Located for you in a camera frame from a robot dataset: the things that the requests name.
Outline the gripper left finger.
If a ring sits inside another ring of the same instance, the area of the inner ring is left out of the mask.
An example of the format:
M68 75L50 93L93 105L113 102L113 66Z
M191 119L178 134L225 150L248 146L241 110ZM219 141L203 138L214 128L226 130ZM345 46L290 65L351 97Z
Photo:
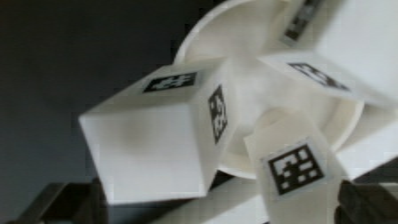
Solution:
M50 183L11 224L109 224L100 179Z

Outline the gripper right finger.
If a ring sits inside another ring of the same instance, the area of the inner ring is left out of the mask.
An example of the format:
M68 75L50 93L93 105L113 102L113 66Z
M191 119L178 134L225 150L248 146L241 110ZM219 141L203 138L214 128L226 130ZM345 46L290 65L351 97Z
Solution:
M342 182L335 224L398 224L398 184Z

